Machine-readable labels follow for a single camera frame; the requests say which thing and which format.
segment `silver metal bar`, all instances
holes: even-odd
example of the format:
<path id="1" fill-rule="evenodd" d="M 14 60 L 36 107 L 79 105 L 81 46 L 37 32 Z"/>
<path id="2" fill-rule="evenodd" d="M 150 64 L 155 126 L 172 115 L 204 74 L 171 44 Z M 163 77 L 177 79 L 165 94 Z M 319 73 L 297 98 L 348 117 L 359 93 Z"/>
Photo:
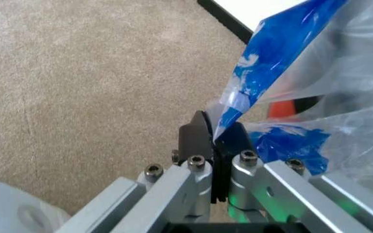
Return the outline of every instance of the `silver metal bar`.
<path id="1" fill-rule="evenodd" d="M 338 172 L 312 177 L 309 182 L 373 231 L 373 193 L 368 189 Z"/>
<path id="2" fill-rule="evenodd" d="M 171 166 L 111 232 L 161 232 L 168 222 L 182 221 L 197 196 L 191 172 Z"/>
<path id="3" fill-rule="evenodd" d="M 109 232 L 145 193 L 145 186 L 120 177 L 76 213 L 57 233 Z"/>
<path id="4" fill-rule="evenodd" d="M 251 192 L 276 221 L 300 221 L 311 232 L 370 232 L 282 161 L 254 175 Z"/>

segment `clear plastic bag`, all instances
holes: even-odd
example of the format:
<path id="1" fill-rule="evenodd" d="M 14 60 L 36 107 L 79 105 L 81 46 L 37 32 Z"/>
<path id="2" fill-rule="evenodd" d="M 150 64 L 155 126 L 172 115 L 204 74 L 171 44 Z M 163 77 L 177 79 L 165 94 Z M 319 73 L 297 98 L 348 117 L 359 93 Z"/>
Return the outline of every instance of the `clear plastic bag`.
<path id="1" fill-rule="evenodd" d="M 253 132 L 262 135 L 272 127 L 279 126 L 288 129 L 293 129 L 294 126 L 305 131 L 319 129 L 330 135 L 321 147 L 315 148 L 317 153 L 329 160 L 327 171 L 338 170 L 373 191 L 373 106 L 314 120 L 297 121 L 296 119 L 297 117 L 292 117 L 280 122 L 246 123 L 245 127 L 250 136 Z M 288 133 L 300 133 L 300 131 L 288 131 Z M 252 140 L 254 143 L 257 142 L 254 136 Z"/>
<path id="2" fill-rule="evenodd" d="M 307 2 L 339 4 L 337 7 L 326 5 L 326 7 L 332 6 L 326 18 L 331 17 L 332 13 L 336 12 L 345 1 L 311 0 Z M 263 25 L 262 21 L 237 64 L 237 67 L 241 66 L 244 72 L 240 70 L 241 75 L 236 75 L 235 70 L 219 103 L 208 108 L 208 112 L 213 113 L 209 114 L 209 117 L 213 124 L 215 138 L 247 112 L 256 101 L 263 103 L 373 90 L 373 0 L 348 1 L 335 13 L 322 32 L 318 31 L 320 28 L 318 25 L 313 26 L 316 30 L 308 27 L 312 32 L 320 32 L 320 34 L 316 38 L 311 38 L 312 41 L 307 47 L 298 44 L 302 51 L 291 64 L 283 64 L 280 60 L 279 67 L 283 69 L 283 73 L 276 72 L 269 76 L 266 76 L 266 73 L 258 75 L 259 70 L 248 72 L 246 68 L 249 64 L 259 62 L 259 57 L 251 56 L 252 54 L 246 51 L 257 50 L 249 47 L 259 46 L 258 43 L 251 44 L 251 42 L 260 36 Z M 276 39 L 275 42 L 283 43 L 281 40 L 283 40 L 282 37 Z M 272 69 L 278 67 L 274 63 L 263 63 L 263 65 Z"/>
<path id="3" fill-rule="evenodd" d="M 373 89 L 373 0 L 351 0 L 259 99 Z"/>
<path id="4" fill-rule="evenodd" d="M 232 78 L 221 100 L 208 108 L 215 132 L 223 121 L 225 109 L 239 112 L 224 119 L 231 124 L 246 112 L 247 106 L 252 106 L 242 95 L 231 95 L 241 90 L 242 82 Z M 315 172 L 338 170 L 373 191 L 373 0 L 348 1 L 270 85 L 267 91 L 258 93 L 258 103 L 324 97 L 299 115 L 245 124 L 254 145 L 266 153 L 271 145 L 276 148 L 285 145 L 275 141 L 283 139 L 283 133 L 295 135 L 301 140 L 298 146 L 291 150 L 279 148 L 273 157 L 318 159 L 311 164 L 314 169 L 319 168 Z M 281 138 L 265 137 L 259 141 L 273 129 L 279 129 L 275 133 Z M 319 133 L 317 140 L 303 141 L 312 131 Z M 323 157 L 328 160 L 327 168 Z"/>
<path id="5" fill-rule="evenodd" d="M 262 20 L 234 68 L 216 108 L 214 139 L 242 114 L 294 62 L 347 0 L 308 0 Z"/>

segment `green light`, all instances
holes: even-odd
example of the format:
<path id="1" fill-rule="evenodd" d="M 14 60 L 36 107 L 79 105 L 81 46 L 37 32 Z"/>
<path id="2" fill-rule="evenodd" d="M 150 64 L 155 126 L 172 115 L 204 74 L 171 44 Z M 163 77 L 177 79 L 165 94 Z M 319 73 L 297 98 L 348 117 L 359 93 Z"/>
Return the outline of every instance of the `green light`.
<path id="1" fill-rule="evenodd" d="M 360 207 L 355 205 L 355 203 L 352 203 L 350 200 L 338 200 L 336 204 L 351 216 L 357 215 L 360 211 Z"/>
<path id="2" fill-rule="evenodd" d="M 227 207 L 227 213 L 228 216 L 230 216 L 232 219 L 239 223 L 250 222 L 242 210 L 239 210 L 230 204 Z"/>

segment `blue plastic bag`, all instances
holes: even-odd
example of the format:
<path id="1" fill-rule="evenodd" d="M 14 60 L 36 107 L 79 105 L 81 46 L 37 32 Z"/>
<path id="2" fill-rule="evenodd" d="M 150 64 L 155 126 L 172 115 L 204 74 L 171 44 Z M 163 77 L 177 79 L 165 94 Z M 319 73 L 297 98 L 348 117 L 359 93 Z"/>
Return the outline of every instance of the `blue plastic bag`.
<path id="1" fill-rule="evenodd" d="M 220 104 L 208 109 L 214 140 L 246 113 L 321 32 L 346 0 L 308 0 L 260 22 Z"/>

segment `bolt head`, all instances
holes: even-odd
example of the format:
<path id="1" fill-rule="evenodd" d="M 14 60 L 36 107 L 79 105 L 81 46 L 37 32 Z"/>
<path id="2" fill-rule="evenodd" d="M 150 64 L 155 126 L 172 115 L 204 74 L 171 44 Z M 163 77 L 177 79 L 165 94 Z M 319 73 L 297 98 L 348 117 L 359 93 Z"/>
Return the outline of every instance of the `bolt head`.
<path id="1" fill-rule="evenodd" d="M 203 171 L 205 158 L 202 155 L 192 155 L 188 158 L 188 168 L 191 171 Z"/>
<path id="2" fill-rule="evenodd" d="M 240 153 L 240 162 L 245 166 L 255 166 L 258 155 L 252 150 L 243 150 Z"/>
<path id="3" fill-rule="evenodd" d="M 179 151 L 172 150 L 172 163 L 175 165 L 178 165 L 178 162 L 179 162 Z"/>
<path id="4" fill-rule="evenodd" d="M 305 165 L 300 159 L 288 159 L 286 165 L 301 175 L 305 170 Z"/>
<path id="5" fill-rule="evenodd" d="M 147 181 L 155 183 L 164 174 L 164 169 L 160 164 L 149 164 L 146 166 L 144 174 Z"/>

